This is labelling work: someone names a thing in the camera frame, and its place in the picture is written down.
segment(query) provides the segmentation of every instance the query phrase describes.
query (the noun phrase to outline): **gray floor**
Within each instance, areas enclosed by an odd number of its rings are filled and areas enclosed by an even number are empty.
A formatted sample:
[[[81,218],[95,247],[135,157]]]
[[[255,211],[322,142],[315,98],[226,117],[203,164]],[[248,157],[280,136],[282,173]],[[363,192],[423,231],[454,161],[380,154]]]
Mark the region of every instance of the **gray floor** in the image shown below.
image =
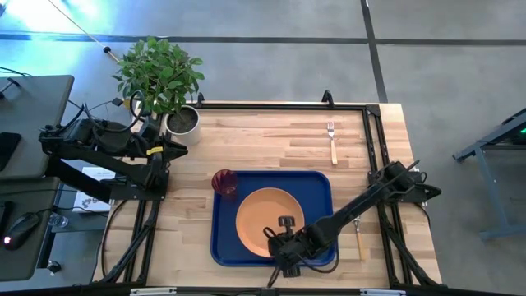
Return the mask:
[[[359,0],[55,0],[93,34],[222,37],[365,38]],[[3,33],[80,31],[42,1],[26,9],[11,0],[0,17]],[[520,0],[369,0],[377,38],[526,39]],[[131,44],[111,43],[115,53]],[[181,44],[205,60],[207,99],[317,101],[330,89],[339,102],[378,102],[367,44]],[[443,189],[430,202],[431,231],[444,283],[455,288],[524,294],[526,237],[483,243],[478,232],[496,217],[477,163],[451,155],[524,108],[523,46],[378,46],[389,102],[401,103],[415,158],[429,183]],[[90,106],[118,95],[109,75],[118,67],[91,42],[0,40],[0,66],[33,75],[72,74],[71,99]],[[126,122],[122,109],[97,116]],[[65,119],[75,108],[69,106]],[[514,222],[526,223],[526,198],[517,176],[525,158],[488,153]],[[24,288],[86,283],[100,234],[61,234],[54,260],[73,273],[38,272]],[[0,290],[18,283],[1,283]]]

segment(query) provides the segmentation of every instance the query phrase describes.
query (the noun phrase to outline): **wooden table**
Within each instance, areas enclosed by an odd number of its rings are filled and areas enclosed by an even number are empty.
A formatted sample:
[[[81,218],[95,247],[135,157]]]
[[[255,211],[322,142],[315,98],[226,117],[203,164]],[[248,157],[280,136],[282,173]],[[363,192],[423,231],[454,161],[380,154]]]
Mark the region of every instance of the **wooden table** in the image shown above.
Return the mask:
[[[400,104],[381,104],[391,160],[413,161]],[[170,167],[170,184],[161,204],[148,276],[149,286],[264,286],[271,267],[223,267],[210,255],[213,190],[220,169],[318,170],[330,180],[334,210],[367,186],[370,170],[362,115],[356,111],[200,110],[202,140]],[[335,122],[338,165],[330,162],[326,124]],[[371,120],[377,144],[376,127]],[[106,262],[111,268],[130,243],[137,202],[128,202],[108,232]],[[429,276],[441,282],[427,218],[413,204],[400,204],[406,244]],[[360,261],[354,225],[339,236],[338,269],[322,275],[302,268],[302,276],[278,278],[275,287],[382,288],[389,283],[376,209],[362,215],[367,259]],[[403,279],[393,246],[396,274]],[[136,260],[139,270],[142,250]],[[100,269],[94,279],[101,278]]]

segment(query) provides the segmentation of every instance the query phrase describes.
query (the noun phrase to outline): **blue tray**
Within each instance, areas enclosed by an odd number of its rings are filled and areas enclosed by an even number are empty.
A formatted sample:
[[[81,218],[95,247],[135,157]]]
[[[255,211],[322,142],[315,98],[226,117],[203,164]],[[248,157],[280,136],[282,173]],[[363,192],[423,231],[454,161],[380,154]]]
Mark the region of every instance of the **blue tray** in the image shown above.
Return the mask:
[[[237,171],[238,197],[224,200],[214,194],[212,237],[210,251],[222,266],[272,266],[274,259],[260,257],[250,252],[238,237],[236,214],[241,202],[252,192],[275,187],[290,193],[299,202],[305,215],[305,224],[332,215],[332,196],[327,177],[313,171]],[[313,266],[329,264],[335,257],[335,245],[317,259],[308,261]]]

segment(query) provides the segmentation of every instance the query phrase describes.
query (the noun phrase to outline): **desk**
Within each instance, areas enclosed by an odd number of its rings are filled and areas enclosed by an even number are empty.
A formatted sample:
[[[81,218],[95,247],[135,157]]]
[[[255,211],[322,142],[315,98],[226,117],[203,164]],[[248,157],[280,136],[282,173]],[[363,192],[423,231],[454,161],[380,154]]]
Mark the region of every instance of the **desk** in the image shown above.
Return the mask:
[[[0,200],[12,201],[14,204],[8,225],[11,225],[27,212],[36,212],[53,207],[55,196],[57,195],[54,189],[57,189],[57,187],[57,178],[38,178],[0,183]],[[31,190],[42,191],[2,195],[7,192]],[[0,281],[28,280],[33,275],[37,267],[42,241],[47,234],[46,229],[48,228],[50,215],[51,211],[49,210],[39,214],[40,223],[19,249],[8,251],[4,247],[0,247],[0,261],[2,262]]]
[[[392,160],[413,161],[400,104],[381,104],[381,117]],[[210,180],[220,169],[318,170],[330,180],[338,210],[367,186],[370,170],[362,115],[354,111],[212,110],[201,109],[202,139],[188,155],[174,160],[170,184],[161,204],[148,276],[149,286],[261,287],[273,268],[223,267],[210,255],[213,190]],[[330,162],[326,124],[335,122],[338,165]],[[375,143],[377,136],[372,128]],[[381,164],[379,154],[377,163]],[[128,202],[108,232],[107,266],[113,266],[130,243],[137,202]],[[400,204],[408,249],[429,276],[441,282],[427,218],[413,204]],[[302,268],[302,276],[278,278],[275,287],[388,287],[376,209],[362,215],[362,239],[367,259],[359,260],[353,225],[339,236],[338,269],[321,275]],[[136,260],[139,270],[142,250]],[[396,273],[402,278],[394,251]],[[94,280],[101,278],[100,268]]]
[[[22,135],[15,152],[0,172],[0,179],[39,178],[48,156],[39,142],[40,128],[59,124],[72,91],[73,76],[13,77],[20,84],[10,86],[0,99],[0,132]],[[7,78],[0,78],[0,87]]]

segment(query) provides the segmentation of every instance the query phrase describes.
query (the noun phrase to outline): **red cup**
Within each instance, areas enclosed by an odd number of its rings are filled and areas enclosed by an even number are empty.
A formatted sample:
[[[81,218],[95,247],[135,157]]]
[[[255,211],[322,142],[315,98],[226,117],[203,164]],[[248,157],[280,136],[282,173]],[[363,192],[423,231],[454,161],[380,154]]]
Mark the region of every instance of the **red cup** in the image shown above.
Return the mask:
[[[212,188],[222,197],[234,200],[238,196],[238,176],[229,169],[221,169],[212,177]]]

